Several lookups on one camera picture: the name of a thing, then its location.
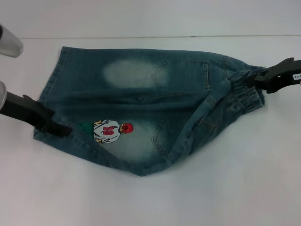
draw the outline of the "silver cylinder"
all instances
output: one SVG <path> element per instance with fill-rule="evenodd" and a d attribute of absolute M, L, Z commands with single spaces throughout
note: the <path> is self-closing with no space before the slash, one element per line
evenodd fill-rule
<path fill-rule="evenodd" d="M 0 81 L 0 110 L 4 106 L 4 103 L 6 101 L 6 96 L 7 96 L 7 90 L 6 86 L 3 82 Z"/>
<path fill-rule="evenodd" d="M 18 57 L 22 51 L 22 42 L 12 32 L 0 24 L 0 54 L 8 57 Z"/>

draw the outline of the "embroidered patch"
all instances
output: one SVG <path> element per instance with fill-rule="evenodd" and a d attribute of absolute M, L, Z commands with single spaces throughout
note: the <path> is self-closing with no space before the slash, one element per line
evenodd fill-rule
<path fill-rule="evenodd" d="M 100 144 L 109 144 L 116 141 L 122 133 L 130 133 L 133 126 L 124 123 L 121 126 L 116 121 L 100 120 L 93 125 L 93 137 Z"/>

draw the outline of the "denim shorts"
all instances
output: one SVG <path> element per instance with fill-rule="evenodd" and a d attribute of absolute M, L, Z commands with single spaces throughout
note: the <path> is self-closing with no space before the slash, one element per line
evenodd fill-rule
<path fill-rule="evenodd" d="M 139 176 L 160 172 L 261 108 L 245 78 L 263 69 L 197 51 L 63 47 L 39 101 L 73 131 L 34 138 Z"/>

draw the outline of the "white background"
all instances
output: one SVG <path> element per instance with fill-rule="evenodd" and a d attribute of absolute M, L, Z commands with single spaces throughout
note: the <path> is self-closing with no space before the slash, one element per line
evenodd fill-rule
<path fill-rule="evenodd" d="M 1 23 L 19 37 L 44 39 L 23 39 L 17 59 L 0 56 L 0 80 L 10 92 L 37 99 L 63 45 L 200 50 L 269 67 L 301 59 L 301 37 L 78 38 L 301 34 L 300 6 L 296 0 L 2 0 Z M 35 141 L 31 126 L 0 115 L 0 225 L 299 226 L 300 97 L 300 86 L 266 95 L 265 108 L 241 117 L 183 163 L 144 178 Z"/>

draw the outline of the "waistband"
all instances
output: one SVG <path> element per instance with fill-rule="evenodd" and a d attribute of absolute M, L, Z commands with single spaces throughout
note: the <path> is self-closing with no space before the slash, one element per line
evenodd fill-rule
<path fill-rule="evenodd" d="M 259 109 L 265 105 L 264 95 L 261 89 L 255 87 L 248 87 L 246 84 L 246 77 L 251 76 L 254 73 L 258 73 L 262 69 L 254 71 L 245 71 L 236 76 L 234 74 L 228 78 L 231 82 L 231 92 L 228 95 L 229 100 L 243 109 L 242 114 L 247 114 L 256 109 Z"/>

